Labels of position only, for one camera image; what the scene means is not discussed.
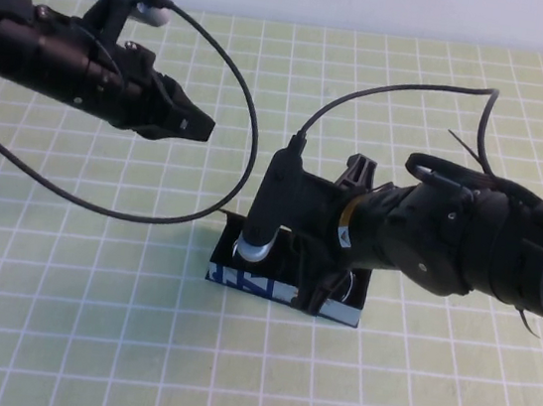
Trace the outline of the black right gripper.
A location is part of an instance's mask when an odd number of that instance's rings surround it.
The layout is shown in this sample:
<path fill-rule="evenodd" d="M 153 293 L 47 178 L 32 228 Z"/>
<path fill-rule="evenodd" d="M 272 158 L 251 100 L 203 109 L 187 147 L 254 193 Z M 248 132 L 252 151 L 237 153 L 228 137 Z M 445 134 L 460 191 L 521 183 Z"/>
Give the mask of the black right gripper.
<path fill-rule="evenodd" d="M 315 316 L 343 284 L 352 241 L 343 211 L 360 196 L 371 192 L 376 163 L 354 154 L 335 181 L 304 172 L 288 222 L 290 244 L 298 261 L 296 308 Z"/>

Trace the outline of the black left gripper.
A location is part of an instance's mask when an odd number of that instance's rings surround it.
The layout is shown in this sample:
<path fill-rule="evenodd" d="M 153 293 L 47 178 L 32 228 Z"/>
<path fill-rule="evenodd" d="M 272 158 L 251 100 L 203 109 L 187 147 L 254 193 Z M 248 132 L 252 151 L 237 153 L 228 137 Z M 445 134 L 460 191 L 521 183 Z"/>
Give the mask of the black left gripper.
<path fill-rule="evenodd" d="M 156 56 L 151 51 L 137 45 L 108 51 L 97 42 L 88 58 L 80 110 L 147 140 L 201 143 L 210 138 L 214 120 L 187 97 L 176 80 L 154 69 Z"/>

